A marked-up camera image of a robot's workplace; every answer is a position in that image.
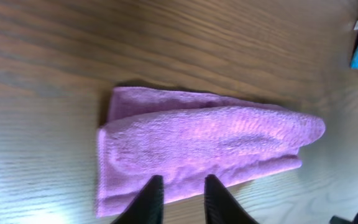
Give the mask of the purple cloth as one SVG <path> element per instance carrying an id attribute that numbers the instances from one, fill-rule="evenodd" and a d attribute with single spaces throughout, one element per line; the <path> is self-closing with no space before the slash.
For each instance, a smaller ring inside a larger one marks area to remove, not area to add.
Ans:
<path id="1" fill-rule="evenodd" d="M 122 213 L 153 175 L 167 203 L 203 193 L 214 174 L 230 187 L 301 166 L 298 151 L 323 119 L 212 93 L 120 86 L 98 130 L 96 214 Z"/>

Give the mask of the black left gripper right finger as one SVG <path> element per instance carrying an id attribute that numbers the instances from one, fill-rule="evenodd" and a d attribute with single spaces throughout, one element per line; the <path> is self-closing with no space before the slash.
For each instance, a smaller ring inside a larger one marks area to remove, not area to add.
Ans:
<path id="1" fill-rule="evenodd" d="M 213 174 L 205 178 L 204 211 L 207 224 L 258 224 Z"/>

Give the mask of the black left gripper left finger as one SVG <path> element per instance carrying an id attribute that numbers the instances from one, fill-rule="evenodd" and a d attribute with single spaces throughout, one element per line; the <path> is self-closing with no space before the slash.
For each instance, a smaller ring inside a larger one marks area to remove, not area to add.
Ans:
<path id="1" fill-rule="evenodd" d="M 163 205 L 163 177 L 154 175 L 111 224 L 162 224 Z"/>

